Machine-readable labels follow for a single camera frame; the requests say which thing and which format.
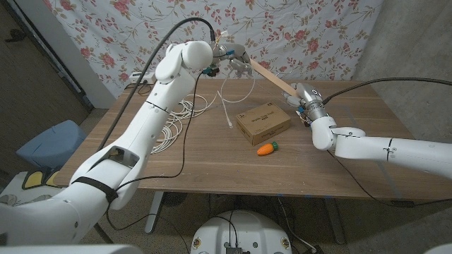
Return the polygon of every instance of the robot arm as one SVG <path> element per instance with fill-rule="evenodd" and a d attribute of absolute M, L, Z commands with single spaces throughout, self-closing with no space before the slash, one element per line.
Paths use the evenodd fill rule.
<path fill-rule="evenodd" d="M 242 71 L 241 66 L 249 59 L 244 51 L 240 54 L 230 52 L 221 59 L 229 59 L 236 63 L 233 67 Z M 217 67 L 219 59 L 213 55 L 207 42 L 169 46 L 155 70 L 158 81 L 129 127 L 121 137 L 84 161 L 68 188 L 41 202 L 17 207 L 0 204 L 0 235 L 6 237 L 6 244 L 77 243 L 103 216 L 109 202 L 112 209 L 125 206 L 138 182 L 114 190 L 142 176 L 170 112 L 194 89 L 195 80 L 187 69 Z"/>
<path fill-rule="evenodd" d="M 333 148 L 335 155 L 342 158 L 390 162 L 452 179 L 452 144 L 367 137 L 358 128 L 337 128 L 334 119 L 326 113 L 316 88 L 301 83 L 293 86 L 301 99 L 288 94 L 284 96 L 292 106 L 301 107 L 317 149 Z"/>
<path fill-rule="evenodd" d="M 209 76 L 213 77 L 220 71 L 218 64 L 222 60 L 229 60 L 229 65 L 237 71 L 237 77 L 239 78 L 245 71 L 248 75 L 252 74 L 249 56 L 243 45 L 234 43 L 214 44 L 213 56 L 213 62 L 209 67 L 211 69 Z"/>

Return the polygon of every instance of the orange carrot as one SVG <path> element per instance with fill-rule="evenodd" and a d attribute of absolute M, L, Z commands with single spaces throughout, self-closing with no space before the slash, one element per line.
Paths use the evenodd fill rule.
<path fill-rule="evenodd" d="M 274 150 L 278 149 L 278 144 L 276 142 L 272 142 L 271 144 L 265 144 L 257 150 L 257 155 L 268 155 L 272 153 Z"/>

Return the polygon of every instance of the floral curtain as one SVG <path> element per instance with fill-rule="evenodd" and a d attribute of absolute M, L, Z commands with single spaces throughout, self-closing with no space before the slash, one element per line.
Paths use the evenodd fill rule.
<path fill-rule="evenodd" d="M 209 21 L 225 42 L 287 79 L 350 80 L 383 0 L 43 0 L 108 90 L 119 96 L 173 24 Z M 203 23 L 172 43 L 209 40 Z M 155 65 L 165 56 L 160 50 Z M 227 63 L 222 64 L 224 78 Z"/>

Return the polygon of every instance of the table top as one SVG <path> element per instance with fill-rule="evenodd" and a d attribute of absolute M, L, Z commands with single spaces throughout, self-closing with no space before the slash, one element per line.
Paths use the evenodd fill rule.
<path fill-rule="evenodd" d="M 200 79 L 196 93 L 211 102 L 222 82 Z M 323 97 L 357 84 L 354 81 L 302 82 L 315 86 Z M 228 80 L 223 90 L 224 98 L 241 99 L 251 85 L 252 80 Z M 64 165 L 55 178 L 56 184 L 67 186 L 74 171 L 96 152 L 129 92 L 130 89 L 124 91 Z M 146 97 L 133 96 L 107 144 L 125 131 Z M 277 104 L 292 117 L 292 121 L 288 130 L 268 140 L 269 143 L 278 143 L 278 151 L 259 157 L 256 151 L 266 142 L 252 146 L 235 127 L 235 115 L 266 102 Z M 203 105 L 205 102 L 202 99 L 196 100 L 197 108 Z M 280 88 L 267 80 L 257 80 L 246 100 L 235 104 L 226 103 L 226 107 L 234 128 L 227 125 L 225 111 L 217 98 L 207 111 L 191 120 L 182 174 L 174 179 L 143 180 L 139 188 L 192 193 L 369 198 L 339 163 L 327 152 L 317 150 L 312 145 L 310 129 L 304 127 L 295 109 L 284 102 Z M 326 105 L 326 110 L 338 127 L 358 127 L 368 136 L 412 138 L 407 128 L 369 86 L 335 97 Z M 143 176 L 177 174 L 182 165 L 183 137 L 180 135 L 164 152 L 149 156 Z M 387 163 L 339 160 L 375 198 L 438 200 L 451 197 L 452 183 L 439 176 Z"/>

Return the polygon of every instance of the brown box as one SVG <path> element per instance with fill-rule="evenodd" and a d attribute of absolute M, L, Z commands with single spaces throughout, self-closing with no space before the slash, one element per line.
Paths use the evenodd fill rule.
<path fill-rule="evenodd" d="M 235 117 L 239 130 L 252 145 L 272 138 L 290 127 L 290 116 L 272 102 Z"/>

